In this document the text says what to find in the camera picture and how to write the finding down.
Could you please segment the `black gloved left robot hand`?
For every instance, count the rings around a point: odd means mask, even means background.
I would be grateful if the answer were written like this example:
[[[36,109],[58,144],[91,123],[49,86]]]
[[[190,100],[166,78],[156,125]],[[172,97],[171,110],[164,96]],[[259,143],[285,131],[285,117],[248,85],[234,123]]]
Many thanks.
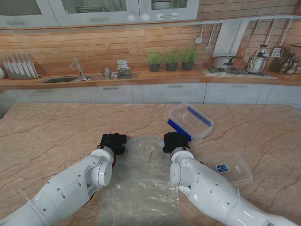
[[[100,144],[97,147],[107,147],[114,155],[122,155],[125,152],[124,144],[127,142],[125,134],[113,133],[103,134]]]

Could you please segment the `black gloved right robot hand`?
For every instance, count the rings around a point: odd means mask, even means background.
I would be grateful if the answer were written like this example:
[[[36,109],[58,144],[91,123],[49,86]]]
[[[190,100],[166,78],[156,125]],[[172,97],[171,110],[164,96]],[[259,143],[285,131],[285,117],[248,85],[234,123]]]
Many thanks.
[[[183,148],[186,150],[189,147],[189,140],[187,137],[178,132],[168,132],[164,135],[164,153],[172,153],[176,148]]]

